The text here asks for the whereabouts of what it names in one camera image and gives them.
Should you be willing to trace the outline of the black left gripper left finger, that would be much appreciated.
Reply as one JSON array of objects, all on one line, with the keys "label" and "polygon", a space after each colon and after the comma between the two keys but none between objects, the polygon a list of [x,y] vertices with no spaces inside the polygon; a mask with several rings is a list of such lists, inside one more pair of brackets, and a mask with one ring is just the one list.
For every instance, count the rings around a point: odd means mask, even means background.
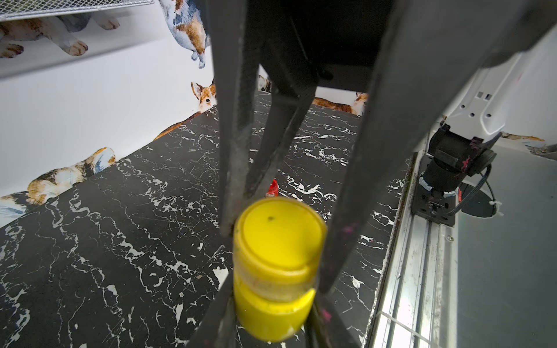
[{"label": "black left gripper left finger", "polygon": [[230,273],[211,302],[200,326],[187,347],[236,346],[236,310],[234,303],[234,276]]}]

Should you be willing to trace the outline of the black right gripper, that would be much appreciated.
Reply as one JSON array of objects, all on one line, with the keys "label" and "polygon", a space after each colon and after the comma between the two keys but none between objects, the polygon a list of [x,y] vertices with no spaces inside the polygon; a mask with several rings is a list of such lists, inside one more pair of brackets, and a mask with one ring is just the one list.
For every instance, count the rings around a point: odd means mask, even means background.
[{"label": "black right gripper", "polygon": [[[529,49],[556,24],[555,1],[207,1],[206,13],[223,236],[267,192],[317,86],[368,92],[329,222],[320,293],[334,285],[384,184],[475,72]],[[261,68],[271,107],[250,162]]]}]

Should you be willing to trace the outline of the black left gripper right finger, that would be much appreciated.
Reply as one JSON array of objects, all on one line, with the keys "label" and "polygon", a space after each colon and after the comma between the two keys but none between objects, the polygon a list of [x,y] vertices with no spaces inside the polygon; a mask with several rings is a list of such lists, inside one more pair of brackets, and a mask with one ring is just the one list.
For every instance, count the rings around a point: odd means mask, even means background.
[{"label": "black left gripper right finger", "polygon": [[359,347],[326,294],[316,292],[304,324],[306,347]]}]

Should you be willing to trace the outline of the yellow paint jar lid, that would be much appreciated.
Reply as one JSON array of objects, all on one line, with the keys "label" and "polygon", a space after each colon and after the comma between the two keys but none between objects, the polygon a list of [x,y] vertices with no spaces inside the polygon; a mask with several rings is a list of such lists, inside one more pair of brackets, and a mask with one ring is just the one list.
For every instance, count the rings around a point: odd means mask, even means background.
[{"label": "yellow paint jar lid", "polygon": [[234,226],[234,272],[249,290],[291,302],[315,286],[326,224],[310,206],[286,197],[251,204]]}]

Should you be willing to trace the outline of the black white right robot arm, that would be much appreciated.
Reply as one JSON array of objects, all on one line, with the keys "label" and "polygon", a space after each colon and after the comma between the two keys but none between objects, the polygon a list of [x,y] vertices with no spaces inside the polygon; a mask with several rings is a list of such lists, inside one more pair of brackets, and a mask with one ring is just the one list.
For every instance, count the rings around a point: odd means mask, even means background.
[{"label": "black white right robot arm", "polygon": [[220,230],[267,189],[320,86],[368,99],[319,267],[327,293],[392,173],[449,105],[428,180],[452,191],[505,123],[555,1],[205,1],[220,116]]}]

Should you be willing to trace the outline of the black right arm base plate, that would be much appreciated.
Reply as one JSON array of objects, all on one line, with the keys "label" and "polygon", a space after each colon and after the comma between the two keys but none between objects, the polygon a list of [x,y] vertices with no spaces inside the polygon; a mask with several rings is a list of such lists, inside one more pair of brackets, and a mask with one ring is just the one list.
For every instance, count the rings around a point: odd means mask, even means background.
[{"label": "black right arm base plate", "polygon": [[413,214],[433,223],[455,226],[458,184],[463,176],[447,171],[435,162],[435,158],[425,155],[419,165],[419,175],[411,206]]}]

